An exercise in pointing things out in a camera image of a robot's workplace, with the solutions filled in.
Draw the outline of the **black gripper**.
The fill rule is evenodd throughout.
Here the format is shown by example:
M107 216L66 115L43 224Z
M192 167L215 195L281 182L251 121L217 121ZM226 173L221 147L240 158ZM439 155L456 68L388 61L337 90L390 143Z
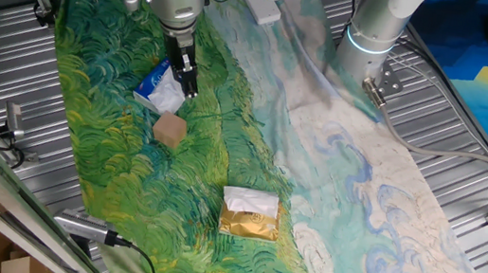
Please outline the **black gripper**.
M172 64L173 78L181 82L184 95L189 99L197 97L197 66L195 63L195 42L193 33L173 34L165 32L165 48Z

